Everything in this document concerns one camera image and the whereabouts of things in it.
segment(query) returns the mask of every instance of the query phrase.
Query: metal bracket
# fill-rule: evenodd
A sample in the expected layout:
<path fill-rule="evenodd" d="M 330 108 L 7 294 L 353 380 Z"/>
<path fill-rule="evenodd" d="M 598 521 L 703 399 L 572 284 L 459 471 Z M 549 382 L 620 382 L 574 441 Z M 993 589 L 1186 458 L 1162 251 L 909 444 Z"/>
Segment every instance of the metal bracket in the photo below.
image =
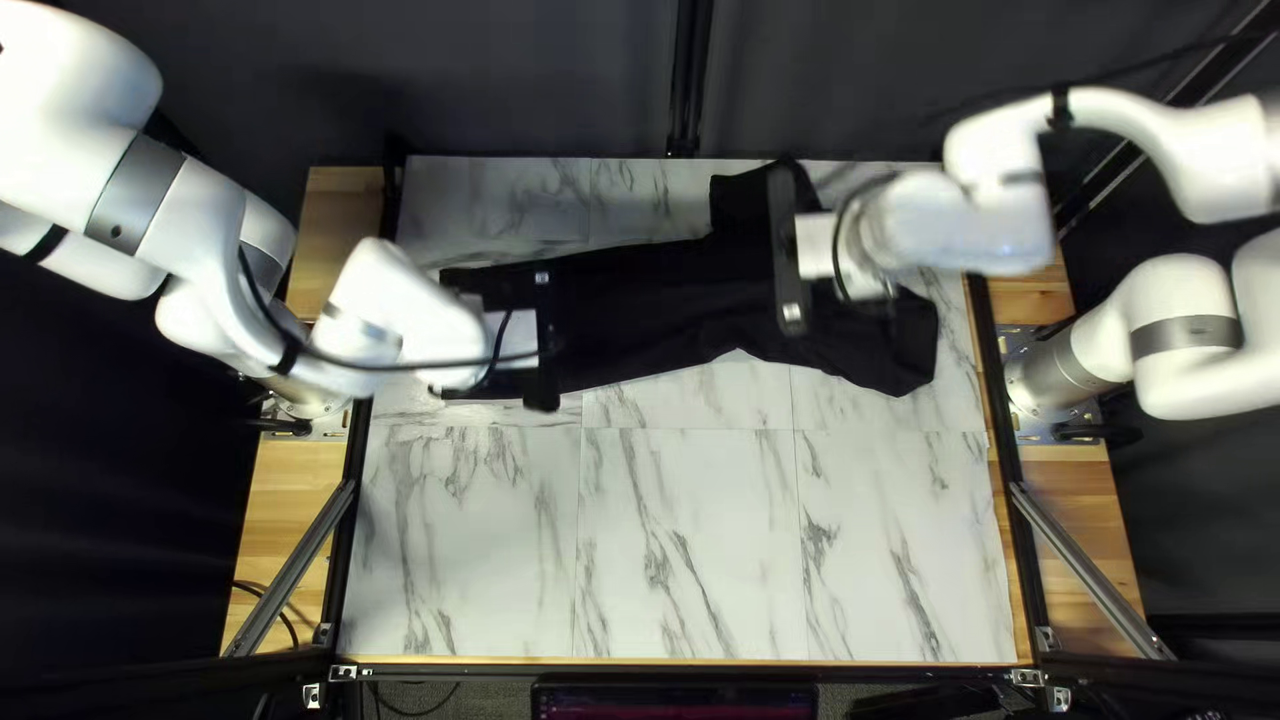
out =
<path fill-rule="evenodd" d="M 349 683 L 356 679 L 356 666 L 355 665 L 330 665 L 329 666 L 329 682 L 330 683 Z"/>
<path fill-rule="evenodd" d="M 320 710 L 320 683 L 302 685 L 302 707 L 307 710 Z"/>
<path fill-rule="evenodd" d="M 289 410 L 293 406 L 287 400 L 271 396 L 262 404 L 259 416 L 266 420 L 294 418 Z M 279 442 L 347 442 L 347 436 L 351 434 L 351 411 L 347 406 L 320 418 L 310 418 L 311 433 L 302 437 L 288 432 L 266 432 L 264 437 Z"/>
<path fill-rule="evenodd" d="M 1051 512 L 1041 507 L 1036 497 L 1019 484 L 1009 486 L 1009 500 L 1036 532 L 1053 548 L 1053 552 L 1080 579 L 1089 597 L 1102 610 L 1107 620 L 1125 637 L 1147 660 L 1178 660 L 1148 625 L 1146 618 L 1129 605 L 1111 580 L 1094 565 L 1075 538 L 1066 532 Z"/>
<path fill-rule="evenodd" d="M 311 560 L 320 552 L 325 538 L 338 525 L 338 520 L 347 511 L 351 498 L 355 495 L 356 480 L 352 479 L 343 480 L 333 491 L 328 502 L 320 509 L 320 514 L 311 521 L 307 532 L 302 534 L 302 539 L 298 541 L 298 544 L 293 547 L 293 552 L 285 559 L 280 571 L 275 574 L 275 579 L 271 580 L 266 592 L 262 593 L 257 605 L 253 606 L 248 618 L 244 619 L 244 624 L 241 625 L 236 637 L 232 638 L 230 644 L 227 646 L 223 657 L 253 655 L 257 646 L 262 644 L 262 638 L 271 629 L 275 616 L 280 614 L 284 603 L 289 601 L 293 588 L 298 587 L 298 582 L 311 565 Z"/>
<path fill-rule="evenodd" d="M 1020 688 L 1044 687 L 1044 674 L 1034 667 L 1014 667 L 1009 671 L 1009 680 Z"/>
<path fill-rule="evenodd" d="M 1052 687 L 1048 692 L 1048 711 L 1066 712 L 1071 708 L 1071 691 L 1069 688 Z"/>
<path fill-rule="evenodd" d="M 329 647 L 333 641 L 333 623 L 320 623 L 316 625 L 316 630 L 311 633 L 311 644 L 320 647 Z"/>
<path fill-rule="evenodd" d="M 1041 652 L 1053 652 L 1062 650 L 1062 643 L 1057 641 L 1057 633 L 1053 632 L 1053 628 L 1050 628 L 1048 625 L 1037 625 L 1036 647 L 1039 648 Z"/>

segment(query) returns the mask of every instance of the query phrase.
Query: black cable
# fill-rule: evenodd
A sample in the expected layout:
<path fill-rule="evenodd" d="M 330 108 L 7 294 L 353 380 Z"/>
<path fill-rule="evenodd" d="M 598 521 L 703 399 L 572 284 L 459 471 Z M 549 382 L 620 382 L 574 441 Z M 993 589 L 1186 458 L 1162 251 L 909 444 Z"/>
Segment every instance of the black cable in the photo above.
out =
<path fill-rule="evenodd" d="M 293 433 L 294 437 L 311 434 L 311 420 L 285 420 L 283 418 L 243 418 L 242 424 L 264 433 Z"/>
<path fill-rule="evenodd" d="M 232 587 L 236 589 L 244 591 L 250 594 L 257 596 L 259 600 L 262 600 L 262 591 L 250 584 L 246 584 L 243 580 L 232 580 Z M 284 616 L 283 610 L 280 611 L 280 621 L 284 623 L 284 629 L 289 632 L 289 639 L 293 641 L 293 650 L 298 650 L 300 647 L 302 647 L 301 644 L 298 644 L 298 633 L 297 630 L 293 629 L 293 623 L 289 623 L 289 619 Z"/>
<path fill-rule="evenodd" d="M 920 119 L 920 126 L 931 126 L 931 124 L 941 120 L 942 118 L 946 118 L 948 115 L 954 115 L 954 114 L 956 114 L 956 113 L 959 113 L 961 110 L 973 108 L 974 105 L 980 105 L 983 102 L 988 102 L 988 101 L 992 101 L 992 100 L 998 100 L 998 99 L 1006 97 L 1009 95 L 1034 95 L 1034 94 L 1039 94 L 1039 92 L 1052 91 L 1055 87 L 1070 87 L 1070 86 L 1079 86 L 1079 85 L 1097 85 L 1097 83 L 1102 83 L 1102 82 L 1107 82 L 1107 81 L 1115 79 L 1117 77 L 1124 77 L 1124 76 L 1133 74 L 1133 73 L 1137 73 L 1137 72 L 1140 72 L 1140 70 L 1146 70 L 1148 68 L 1153 68 L 1156 65 L 1161 65 L 1161 64 L 1169 63 L 1171 60 L 1176 60 L 1178 58 L 1181 58 L 1183 55 L 1187 55 L 1187 54 L 1190 54 L 1190 53 L 1196 53 L 1197 50 L 1211 50 L 1211 49 L 1221 47 L 1222 45 L 1226 45 L 1229 42 L 1235 42 L 1238 40 L 1258 40 L 1258 38 L 1266 37 L 1268 35 L 1272 35 L 1274 32 L 1276 32 L 1276 31 L 1239 32 L 1239 33 L 1235 33 L 1235 35 L 1224 35 L 1224 36 L 1220 36 L 1220 37 L 1215 37 L 1212 40 L 1202 40 L 1202 41 L 1198 41 L 1198 42 L 1189 42 L 1187 45 L 1181 45 L 1179 47 L 1174 47 L 1172 50 L 1169 50 L 1166 53 L 1161 53 L 1160 55 L 1153 55 L 1151 58 L 1147 58 L 1147 59 L 1143 59 L 1143 60 L 1138 60 L 1137 63 L 1130 63 L 1128 65 L 1120 65 L 1119 68 L 1112 68 L 1110 70 L 1103 70 L 1103 72 L 1093 74 L 1093 76 L 1085 76 L 1085 77 L 1082 77 L 1082 78 L 1075 78 L 1075 79 L 1069 79 L 1069 81 L 1050 82 L 1050 83 L 1043 83 L 1043 85 L 1024 85 L 1024 86 L 1018 86 L 1018 87 L 1002 87 L 1002 88 L 998 88 L 998 90 L 992 90 L 989 92 L 983 92 L 983 94 L 979 94 L 979 95 L 972 95 L 972 96 L 969 96 L 969 97 L 966 97 L 966 99 L 956 102 L 955 105 L 950 105 L 950 106 L 943 108 L 941 110 L 934 110 L 932 113 L 925 114 Z"/>
<path fill-rule="evenodd" d="M 408 711 L 408 710 L 401 710 L 399 707 L 396 707 L 394 705 L 387 702 L 383 698 L 383 693 L 378 689 L 378 683 L 369 683 L 369 688 L 374 693 L 374 710 L 375 711 L 379 707 L 385 707 L 387 710 L 390 710 L 392 712 L 397 712 L 397 714 L 403 715 L 406 717 L 426 717 L 428 715 L 430 715 L 430 714 L 435 712 L 436 710 L 444 707 L 444 703 L 449 702 L 449 700 L 453 697 L 453 693 L 458 692 L 458 687 L 460 685 L 462 685 L 462 683 L 453 683 L 453 687 L 449 688 L 449 692 L 444 693 L 444 698 L 440 700 L 440 702 L 433 705 L 431 707 L 428 707 L 426 710 Z"/>
<path fill-rule="evenodd" d="M 513 360 L 527 360 L 530 357 L 549 357 L 559 352 L 559 347 L 550 347 L 548 350 L 531 350 L 529 352 L 520 352 L 517 355 L 508 355 L 506 357 L 498 356 L 498 346 L 494 343 L 494 351 L 488 357 L 476 360 L 449 360 L 449 361 L 430 361 L 430 363 L 403 363 L 396 365 L 362 365 L 360 363 L 352 363 L 351 360 L 344 360 L 342 357 L 329 355 L 316 350 L 302 341 L 302 338 L 293 334 L 288 328 L 285 328 L 276 318 L 271 314 L 270 309 L 266 306 L 266 301 L 262 300 L 262 293 L 257 290 L 257 283 L 253 282 L 253 270 L 248 264 L 248 258 L 244 255 L 244 250 L 239 250 L 239 265 L 241 270 L 244 273 L 246 282 L 248 283 L 250 295 L 253 297 L 253 302 L 257 309 L 266 318 L 266 322 L 280 334 L 280 340 L 284 342 L 287 348 L 296 347 L 296 351 L 301 355 L 310 355 L 316 360 L 321 360 L 330 365 L 337 365 L 339 368 L 347 368 L 351 370 L 367 370 L 367 372 L 383 372 L 383 373 L 398 373 L 406 370 L 443 370 L 449 368 L 472 368 L 476 365 L 485 365 L 493 368 L 498 363 L 509 363 Z"/>

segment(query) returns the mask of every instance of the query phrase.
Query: black backdrop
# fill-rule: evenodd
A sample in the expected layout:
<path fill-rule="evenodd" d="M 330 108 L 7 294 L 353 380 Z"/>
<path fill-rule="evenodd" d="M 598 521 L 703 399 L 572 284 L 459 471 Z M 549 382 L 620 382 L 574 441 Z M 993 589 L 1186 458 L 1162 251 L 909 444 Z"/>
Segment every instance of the black backdrop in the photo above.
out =
<path fill-rule="evenodd" d="M 257 434 L 216 363 L 0 252 L 0 669 L 219 653 Z"/>
<path fill-rule="evenodd" d="M 1229 32 L 1254 0 L 722 0 L 707 156 L 928 160 L 977 92 L 1091 74 Z M 67 0 L 146 51 L 160 108 L 294 214 L 308 165 L 430 152 L 659 156 L 677 0 Z M 1162 94 L 1198 58 L 1125 83 Z M 1073 151 L 1050 170 L 1075 169 Z"/>
<path fill-rule="evenodd" d="M 388 131 L 440 152 L 657 156 L 668 129 L 676 0 L 65 5 L 146 51 L 161 110 L 289 217 L 310 164 L 375 161 Z M 1252 6 L 721 1 L 703 151 L 929 159 L 946 122 L 922 113 L 1220 35 Z M 1160 95 L 1193 63 L 1129 85 Z M 1106 147 L 1089 140 L 1050 149 L 1053 182 Z M 215 653 L 256 443 L 234 382 L 160 338 L 150 302 L 8 256 L 0 301 L 3 662 Z"/>

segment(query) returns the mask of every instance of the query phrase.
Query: cable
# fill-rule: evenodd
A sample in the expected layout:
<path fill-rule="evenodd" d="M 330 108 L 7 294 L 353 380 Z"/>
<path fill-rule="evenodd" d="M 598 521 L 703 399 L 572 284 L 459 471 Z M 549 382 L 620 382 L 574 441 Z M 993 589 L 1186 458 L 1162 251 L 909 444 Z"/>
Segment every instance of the cable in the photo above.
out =
<path fill-rule="evenodd" d="M 383 698 L 381 691 L 378 689 L 378 683 L 369 683 L 369 688 L 374 693 L 374 701 L 375 701 L 374 702 L 374 710 L 375 711 L 378 711 L 379 707 L 385 707 L 387 710 L 390 710 L 392 712 L 403 715 L 406 717 L 426 717 L 428 715 L 430 715 L 430 714 L 435 712 L 436 710 L 444 707 L 444 703 L 449 702 L 449 700 L 453 697 L 453 693 L 458 692 L 458 687 L 460 685 L 462 685 L 462 683 L 453 683 L 453 687 L 449 688 L 449 692 L 444 693 L 444 698 L 440 702 L 433 705 L 431 707 L 428 707 L 426 710 L 408 711 L 408 710 L 401 710 L 399 707 L 396 707 L 394 705 L 387 702 Z M 381 717 L 381 712 L 380 711 L 378 712 L 378 716 L 379 716 L 379 719 Z"/>
<path fill-rule="evenodd" d="M 248 585 L 243 580 L 232 580 L 232 587 L 236 589 L 244 591 L 252 596 L 257 596 L 259 600 L 262 600 L 262 591 Z M 284 629 L 289 632 L 289 639 L 293 641 L 293 650 L 298 650 L 300 647 L 302 647 L 301 644 L 298 644 L 298 633 L 297 630 L 293 629 L 293 623 L 289 623 L 289 619 L 284 616 L 283 610 L 280 611 L 280 621 L 284 623 Z"/>
<path fill-rule="evenodd" d="M 550 357 L 559 352 L 558 346 L 552 346 L 548 350 L 531 350 L 529 352 L 520 352 L 517 355 L 507 355 L 506 357 L 498 356 L 498 343 L 494 343 L 493 354 L 489 357 L 476 359 L 476 360 L 449 360 L 449 361 L 430 361 L 430 363 L 403 363 L 394 365 L 362 365 L 360 363 L 352 363 L 351 360 L 344 360 L 342 357 L 329 355 L 328 352 L 316 350 L 307 345 L 302 338 L 293 334 L 288 328 L 285 328 L 276 318 L 271 314 L 270 309 L 266 306 L 266 301 L 262 300 L 262 293 L 257 290 L 257 283 L 253 282 L 253 270 L 248 264 L 248 258 L 244 255 L 244 250 L 239 250 L 239 265 L 241 270 L 244 273 L 244 279 L 248 283 L 250 295 L 253 297 L 253 302 L 257 309 L 266 318 L 266 322 L 280 334 L 280 340 L 284 341 L 285 347 L 296 345 L 297 350 L 302 355 L 310 355 L 316 360 L 321 360 L 330 365 L 337 365 L 339 368 L 347 368 L 351 370 L 367 370 L 372 373 L 398 373 L 406 370 L 443 370 L 449 368 L 474 368 L 476 365 L 485 365 L 493 369 L 498 363 L 511 363 L 513 360 L 527 360 L 530 357 Z M 506 329 L 506 323 L 511 316 L 511 310 L 507 311 L 507 318 L 503 319 L 502 329 Z"/>
<path fill-rule="evenodd" d="M 1220 36 L 1220 37 L 1215 37 L 1212 40 L 1202 40 L 1199 42 L 1190 42 L 1190 44 L 1187 44 L 1187 45 L 1181 45 L 1181 46 L 1174 47 L 1172 50 L 1169 50 L 1166 53 L 1161 53 L 1160 55 L 1153 55 L 1153 56 L 1147 58 L 1144 60 L 1138 60 L 1137 63 L 1132 63 L 1132 64 L 1128 64 L 1128 65 L 1120 65 L 1119 68 L 1112 68 L 1110 70 L 1103 70 L 1103 72 L 1093 74 L 1093 76 L 1085 76 L 1085 77 L 1082 77 L 1082 78 L 1075 78 L 1075 79 L 1069 79 L 1069 81 L 1060 81 L 1060 82 L 1051 82 L 1051 83 L 1043 83 L 1043 85 L 1024 85 L 1024 86 L 1018 86 L 1018 87 L 1004 87 L 1004 88 L 1000 88 L 1000 90 L 992 90 L 992 91 L 983 92 L 983 94 L 979 94 L 979 95 L 969 96 L 969 97 L 966 97 L 966 99 L 956 102 L 955 105 L 950 105 L 950 106 L 943 108 L 941 110 L 934 110 L 932 113 L 928 113 L 928 114 L 925 114 L 920 119 L 920 126 L 931 126 L 931 124 L 941 120 L 942 118 L 946 118 L 947 115 L 954 115 L 954 114 L 959 113 L 960 110 L 965 110 L 965 109 L 972 108 L 974 105 L 980 105 L 980 104 L 991 101 L 991 100 L 1005 97 L 1007 95 L 1033 95 L 1033 94 L 1038 94 L 1038 92 L 1048 92 L 1050 90 L 1052 90 L 1055 87 L 1069 87 L 1069 86 L 1078 86 L 1078 85 L 1097 85 L 1097 83 L 1101 83 L 1101 82 L 1115 79 L 1117 77 L 1124 77 L 1124 76 L 1128 76 L 1128 74 L 1133 74 L 1133 73 L 1137 73 L 1139 70 L 1146 70 L 1147 68 L 1153 68 L 1156 65 L 1161 65 L 1161 64 L 1169 63 L 1171 60 L 1176 60 L 1178 58 L 1181 58 L 1183 55 L 1187 55 L 1189 53 L 1196 53 L 1197 50 L 1216 49 L 1216 47 L 1221 47 L 1222 45 L 1226 45 L 1229 42 L 1235 42 L 1238 40 L 1260 40 L 1260 38 L 1266 37 L 1268 35 L 1274 35 L 1275 32 L 1276 31 L 1239 32 L 1239 33 L 1235 33 L 1235 35 L 1224 35 L 1224 36 Z"/>
<path fill-rule="evenodd" d="M 274 706 L 275 698 L 271 693 L 262 693 L 262 697 L 257 698 L 257 707 L 253 708 L 253 720 L 270 720 Z"/>

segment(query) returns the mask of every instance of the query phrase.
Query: metal mounting plate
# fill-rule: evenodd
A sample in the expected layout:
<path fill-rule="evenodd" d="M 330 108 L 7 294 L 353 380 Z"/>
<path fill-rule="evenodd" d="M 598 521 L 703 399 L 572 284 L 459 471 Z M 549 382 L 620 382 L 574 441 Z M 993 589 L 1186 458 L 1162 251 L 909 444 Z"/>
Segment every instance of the metal mounting plate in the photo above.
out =
<path fill-rule="evenodd" d="M 270 419 L 293 419 L 284 407 L 276 406 L 276 404 L 284 404 L 285 401 L 273 396 L 270 400 L 262 404 L 261 418 Z M 305 437 L 297 437 L 293 433 L 284 432 L 265 432 L 262 437 L 271 441 L 280 442 L 347 442 L 347 436 L 351 433 L 351 404 L 346 407 L 333 413 L 332 415 L 325 415 L 324 418 L 316 418 L 311 420 L 311 434 Z"/>
<path fill-rule="evenodd" d="M 1000 346 L 1000 359 L 1004 360 L 1016 352 L 1025 352 L 1027 346 L 1036 342 L 1032 331 L 1039 325 L 996 325 L 996 342 Z M 1102 421 L 1102 411 L 1094 398 L 1071 407 L 1074 413 L 1069 425 L 1096 425 Z M 1073 438 L 1053 439 L 1052 423 L 1046 423 L 1020 411 L 1012 404 L 1009 405 L 1009 416 L 1014 421 L 1014 433 L 1018 445 L 1098 445 L 1098 438 Z"/>

